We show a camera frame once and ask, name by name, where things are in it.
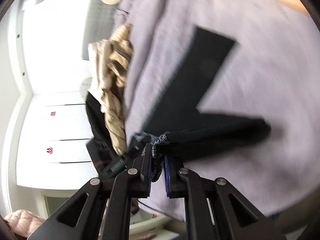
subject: black cable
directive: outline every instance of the black cable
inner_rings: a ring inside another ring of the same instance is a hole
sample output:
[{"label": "black cable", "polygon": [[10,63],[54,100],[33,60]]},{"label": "black cable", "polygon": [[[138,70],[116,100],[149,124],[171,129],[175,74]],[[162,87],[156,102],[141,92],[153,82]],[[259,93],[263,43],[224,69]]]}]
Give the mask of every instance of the black cable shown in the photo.
[{"label": "black cable", "polygon": [[122,12],[125,12],[125,13],[127,13],[127,14],[130,14],[129,12],[126,12],[125,10],[121,10],[121,9],[119,9],[119,8],[117,8],[117,11],[122,11]]},{"label": "black cable", "polygon": [[138,203],[144,205],[144,206],[147,207],[147,208],[150,208],[151,210],[153,210],[153,211],[155,211],[155,212],[157,212],[157,213],[160,213],[160,214],[163,215],[163,216],[166,216],[166,217],[168,217],[168,218],[170,218],[170,219],[177,220],[177,219],[175,219],[174,217],[172,217],[172,216],[170,216],[170,215],[168,215],[168,214],[166,214],[166,213],[164,213],[164,212],[162,212],[162,211],[159,211],[159,210],[157,210],[157,209],[155,209],[155,208],[152,208],[152,207],[146,205],[145,203],[142,203],[142,202],[141,202],[140,200],[138,200],[138,199],[137,199],[137,201],[138,201]]}]

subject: white cabinet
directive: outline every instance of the white cabinet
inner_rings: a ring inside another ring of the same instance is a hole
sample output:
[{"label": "white cabinet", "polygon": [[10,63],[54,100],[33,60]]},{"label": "white cabinet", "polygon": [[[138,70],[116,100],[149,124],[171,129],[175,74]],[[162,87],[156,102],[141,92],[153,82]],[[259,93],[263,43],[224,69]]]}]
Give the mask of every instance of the white cabinet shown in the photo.
[{"label": "white cabinet", "polygon": [[21,131],[17,184],[73,190],[97,177],[86,148],[92,138],[78,92],[33,97]]}]

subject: white wall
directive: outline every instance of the white wall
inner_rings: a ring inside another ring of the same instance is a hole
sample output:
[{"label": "white wall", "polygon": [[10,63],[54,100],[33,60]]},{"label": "white wall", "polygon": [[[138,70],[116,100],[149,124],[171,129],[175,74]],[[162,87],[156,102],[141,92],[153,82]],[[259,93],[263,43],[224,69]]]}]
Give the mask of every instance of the white wall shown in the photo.
[{"label": "white wall", "polygon": [[[0,160],[7,127],[12,111],[19,98],[19,89],[15,82],[8,50],[9,11],[0,22]],[[3,196],[0,194],[0,214],[5,214]]]},{"label": "white wall", "polygon": [[90,0],[44,0],[24,11],[23,47],[34,94],[78,91],[91,76],[81,59]]},{"label": "white wall", "polygon": [[0,62],[6,62],[6,67],[0,63],[0,69],[1,71],[7,70],[5,73],[1,72],[0,75],[0,81],[7,84],[6,90],[1,90],[0,96],[11,95],[9,91],[13,86],[19,90],[18,98],[15,97],[14,100],[15,104],[12,95],[9,97],[12,101],[10,110],[6,102],[2,102],[0,108],[1,117],[5,111],[8,111],[6,116],[10,115],[6,127],[1,126],[6,130],[4,138],[2,137],[3,148],[1,147],[1,198],[3,198],[3,201],[1,199],[0,206],[3,216],[18,209],[26,209],[39,214],[34,189],[18,186],[16,180],[16,160],[20,133],[33,96],[24,64],[22,36],[20,35],[20,38],[17,38],[17,34],[21,33],[22,30],[21,2],[22,0],[15,0],[7,12],[6,20],[0,23],[2,45],[0,52],[3,52],[0,55]]}]

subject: black fabric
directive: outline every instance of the black fabric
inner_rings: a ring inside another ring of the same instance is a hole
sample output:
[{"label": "black fabric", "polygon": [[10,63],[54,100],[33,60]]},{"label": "black fabric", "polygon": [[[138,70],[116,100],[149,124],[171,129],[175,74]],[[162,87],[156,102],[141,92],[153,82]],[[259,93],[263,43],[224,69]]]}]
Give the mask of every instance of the black fabric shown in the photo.
[{"label": "black fabric", "polygon": [[102,176],[103,169],[117,154],[113,149],[109,131],[105,126],[104,114],[100,111],[100,103],[88,93],[85,105],[94,136],[87,143],[87,150],[99,176]]},{"label": "black fabric", "polygon": [[235,41],[196,28],[184,61],[159,100],[143,131],[159,136],[166,131],[199,130],[208,123],[232,123],[235,117],[200,114],[197,104],[214,80]]},{"label": "black fabric", "polygon": [[164,155],[184,161],[257,143],[270,133],[263,119],[201,114],[197,104],[212,85],[235,41],[196,28],[193,42],[143,131],[160,136],[153,143],[153,180]]},{"label": "black fabric", "polygon": [[210,127],[200,130],[168,132],[166,136],[170,144],[158,146],[157,151],[160,156],[172,155],[190,161],[235,147],[253,145],[265,139],[271,131],[262,119],[234,116],[232,120],[229,124],[223,124],[223,121],[210,123]]}]

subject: light purple fabric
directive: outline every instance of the light purple fabric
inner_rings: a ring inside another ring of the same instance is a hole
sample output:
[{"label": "light purple fabric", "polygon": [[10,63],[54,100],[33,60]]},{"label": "light purple fabric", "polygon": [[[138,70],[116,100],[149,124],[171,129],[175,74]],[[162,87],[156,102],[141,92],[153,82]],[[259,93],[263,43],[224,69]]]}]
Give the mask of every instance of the light purple fabric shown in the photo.
[{"label": "light purple fabric", "polygon": [[[257,146],[185,166],[208,179],[225,177],[265,215],[318,187],[320,33],[310,17],[275,0],[123,0],[119,8],[129,14],[116,17],[116,27],[133,25],[124,93],[127,138],[148,119],[199,26],[237,45],[198,110],[262,116],[272,132]],[[141,201],[185,217],[183,200],[166,197],[163,174]]]}]

